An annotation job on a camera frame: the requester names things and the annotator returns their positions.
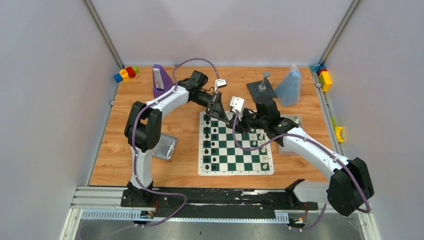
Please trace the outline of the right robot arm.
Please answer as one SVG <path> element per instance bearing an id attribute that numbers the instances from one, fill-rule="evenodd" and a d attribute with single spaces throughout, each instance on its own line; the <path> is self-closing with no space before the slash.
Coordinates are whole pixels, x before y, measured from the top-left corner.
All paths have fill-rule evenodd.
<path id="1" fill-rule="evenodd" d="M 305 202 L 331 205 L 339 214 L 348 217 L 354 211 L 370 213 L 368 200 L 375 194 L 369 169 L 359 157 L 349 159 L 324 146 L 307 134 L 295 121 L 283 117 L 276 102 L 265 97 L 256 103 L 256 111 L 245 107 L 245 100 L 232 97 L 233 132 L 262 130 L 268 141 L 259 144 L 260 150 L 276 142 L 286 152 L 294 152 L 315 166 L 328 182 L 301 180 L 285 195 L 286 204 L 298 209 Z"/>

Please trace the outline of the green white chess board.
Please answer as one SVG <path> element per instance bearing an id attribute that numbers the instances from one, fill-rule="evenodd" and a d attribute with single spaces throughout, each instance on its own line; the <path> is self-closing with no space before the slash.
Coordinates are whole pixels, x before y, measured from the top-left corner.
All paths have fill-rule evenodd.
<path id="1" fill-rule="evenodd" d="M 212 118 L 205 111 L 199 114 L 198 174 L 200 176 L 262 176 L 275 172 L 271 145 L 253 149 L 269 139 L 261 129 L 235 133 L 226 123 Z"/>

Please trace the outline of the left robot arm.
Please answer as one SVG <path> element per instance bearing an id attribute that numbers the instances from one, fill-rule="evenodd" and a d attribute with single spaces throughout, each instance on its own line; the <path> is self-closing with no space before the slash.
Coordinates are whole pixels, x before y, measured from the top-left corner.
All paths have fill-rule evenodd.
<path id="1" fill-rule="evenodd" d="M 123 191 L 122 207 L 146 207 L 159 192 L 153 190 L 152 158 L 162 134 L 162 120 L 177 107 L 194 102 L 205 108 L 211 118 L 229 122 L 220 92 L 207 93 L 203 86 L 208 77 L 193 71 L 169 91 L 148 102 L 136 101 L 130 110 L 124 135 L 132 152 L 132 174 Z"/>

